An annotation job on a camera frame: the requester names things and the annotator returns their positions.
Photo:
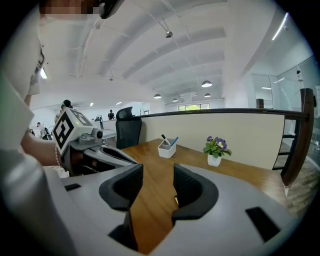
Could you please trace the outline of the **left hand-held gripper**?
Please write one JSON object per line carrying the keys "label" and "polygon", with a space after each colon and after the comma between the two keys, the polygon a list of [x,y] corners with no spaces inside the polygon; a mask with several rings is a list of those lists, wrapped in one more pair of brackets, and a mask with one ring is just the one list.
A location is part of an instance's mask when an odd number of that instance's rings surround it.
{"label": "left hand-held gripper", "polygon": [[81,112],[65,108],[52,130],[58,163],[72,175],[101,173],[137,164],[123,151],[103,145],[103,131]]}

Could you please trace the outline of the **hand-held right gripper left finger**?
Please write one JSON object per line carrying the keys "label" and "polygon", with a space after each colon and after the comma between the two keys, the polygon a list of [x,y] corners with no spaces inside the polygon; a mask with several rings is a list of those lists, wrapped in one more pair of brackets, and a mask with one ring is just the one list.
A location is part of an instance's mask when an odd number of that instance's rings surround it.
{"label": "hand-held right gripper left finger", "polygon": [[142,164],[69,178],[44,173],[78,256],[140,255],[130,208],[143,184]]}

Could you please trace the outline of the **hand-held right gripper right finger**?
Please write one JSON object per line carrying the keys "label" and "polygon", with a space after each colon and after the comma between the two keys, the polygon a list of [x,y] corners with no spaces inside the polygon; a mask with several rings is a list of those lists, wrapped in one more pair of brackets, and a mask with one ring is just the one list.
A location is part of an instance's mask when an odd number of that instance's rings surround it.
{"label": "hand-held right gripper right finger", "polygon": [[269,256],[299,223],[280,203],[235,177],[175,164],[173,186],[173,256]]}

